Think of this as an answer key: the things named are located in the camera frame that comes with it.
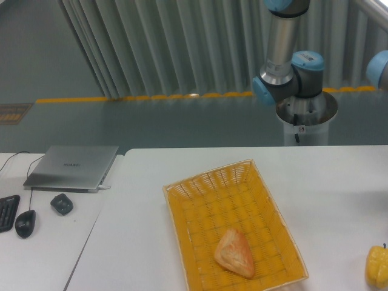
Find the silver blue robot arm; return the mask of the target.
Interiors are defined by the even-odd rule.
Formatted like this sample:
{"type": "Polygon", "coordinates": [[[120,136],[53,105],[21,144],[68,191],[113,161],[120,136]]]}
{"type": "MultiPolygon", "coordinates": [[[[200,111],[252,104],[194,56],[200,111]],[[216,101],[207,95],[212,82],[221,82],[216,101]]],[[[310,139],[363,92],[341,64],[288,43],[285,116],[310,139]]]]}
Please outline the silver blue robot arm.
{"type": "MultiPolygon", "coordinates": [[[[355,1],[387,31],[387,4],[383,1],[355,1]]],[[[273,105],[286,98],[309,99],[323,91],[324,59],[313,51],[294,53],[300,17],[310,1],[264,1],[272,15],[266,61],[253,78],[254,94],[262,103],[273,105]]],[[[368,63],[366,76],[376,89],[387,91],[387,50],[368,63]]]]}

